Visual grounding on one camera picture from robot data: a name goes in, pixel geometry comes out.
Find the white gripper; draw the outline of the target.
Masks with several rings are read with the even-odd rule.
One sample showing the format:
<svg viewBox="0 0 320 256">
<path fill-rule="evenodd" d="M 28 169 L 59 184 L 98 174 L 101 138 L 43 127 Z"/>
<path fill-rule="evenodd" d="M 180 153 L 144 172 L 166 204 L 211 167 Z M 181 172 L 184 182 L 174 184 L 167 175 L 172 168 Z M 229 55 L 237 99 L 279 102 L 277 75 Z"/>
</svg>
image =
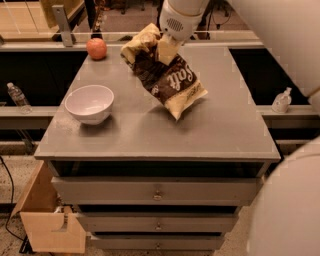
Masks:
<svg viewBox="0 0 320 256">
<path fill-rule="evenodd" d="M 159 23 L 164 35 L 157 43 L 156 60 L 171 65 L 182 42 L 196 30 L 204 13 L 204 0 L 164 0 Z"/>
</svg>

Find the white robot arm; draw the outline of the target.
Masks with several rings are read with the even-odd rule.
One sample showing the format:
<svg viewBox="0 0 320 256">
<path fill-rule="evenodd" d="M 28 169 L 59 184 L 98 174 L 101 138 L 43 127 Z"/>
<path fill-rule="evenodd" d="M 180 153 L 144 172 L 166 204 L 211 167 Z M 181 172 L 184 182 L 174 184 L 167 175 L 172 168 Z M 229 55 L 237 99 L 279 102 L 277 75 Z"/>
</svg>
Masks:
<svg viewBox="0 0 320 256">
<path fill-rule="evenodd" d="M 320 114 L 320 0 L 227 0 Z M 284 158 L 257 195 L 246 253 L 320 256 L 320 137 Z"/>
</svg>

